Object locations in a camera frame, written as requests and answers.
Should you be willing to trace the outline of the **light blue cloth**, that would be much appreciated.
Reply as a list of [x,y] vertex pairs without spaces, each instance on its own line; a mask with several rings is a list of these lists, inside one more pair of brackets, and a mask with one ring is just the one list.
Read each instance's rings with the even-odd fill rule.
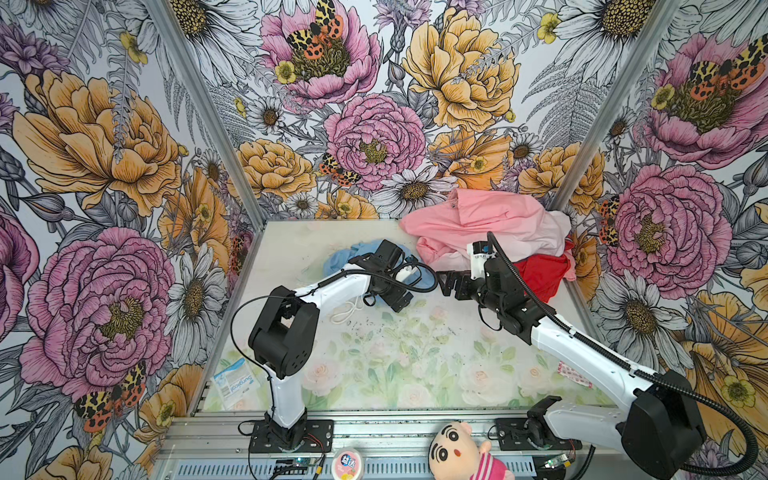
[[[337,273],[353,257],[374,253],[382,242],[382,239],[377,239],[370,242],[360,242],[350,246],[349,248],[336,251],[323,264],[323,276],[327,277]],[[401,282],[421,289],[431,288],[435,285],[434,276],[424,267],[414,267],[409,273],[401,271],[397,274],[397,279]]]

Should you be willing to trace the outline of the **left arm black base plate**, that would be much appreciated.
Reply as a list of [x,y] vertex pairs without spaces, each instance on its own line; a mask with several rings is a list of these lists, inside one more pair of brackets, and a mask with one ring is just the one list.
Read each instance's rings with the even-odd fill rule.
[[330,453],[335,422],[333,420],[299,421],[286,429],[270,420],[253,425],[248,452],[251,454]]

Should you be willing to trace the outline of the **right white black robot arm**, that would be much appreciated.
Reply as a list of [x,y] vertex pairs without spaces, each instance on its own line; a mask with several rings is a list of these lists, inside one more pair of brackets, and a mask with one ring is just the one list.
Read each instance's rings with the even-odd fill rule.
[[567,322],[541,301],[517,268],[487,241],[470,245],[471,266],[440,271],[444,295],[473,300],[500,328],[557,357],[606,394],[615,407],[589,414],[552,400],[537,411],[545,428],[566,438],[586,428],[590,443],[618,447],[646,474],[671,479],[705,441],[703,420],[688,381],[631,361]]

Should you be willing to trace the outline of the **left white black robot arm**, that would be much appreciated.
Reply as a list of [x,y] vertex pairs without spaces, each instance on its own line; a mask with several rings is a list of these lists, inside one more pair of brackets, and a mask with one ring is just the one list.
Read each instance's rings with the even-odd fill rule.
[[391,310],[407,307],[415,293],[428,293],[431,284],[418,286],[431,271],[396,244],[383,240],[372,253],[357,255],[339,271],[307,287],[275,287],[248,337],[252,360],[266,372],[271,406],[265,426],[253,434],[280,450],[295,450],[307,434],[308,413],[302,397],[300,372],[314,348],[320,318],[356,298],[366,304],[382,300]]

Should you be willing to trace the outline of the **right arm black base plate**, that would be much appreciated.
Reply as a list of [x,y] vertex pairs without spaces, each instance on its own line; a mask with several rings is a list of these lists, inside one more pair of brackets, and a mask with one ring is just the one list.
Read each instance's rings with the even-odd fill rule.
[[583,444],[579,440],[556,437],[541,419],[522,417],[497,418],[494,421],[494,427],[501,451],[578,451],[583,448]]

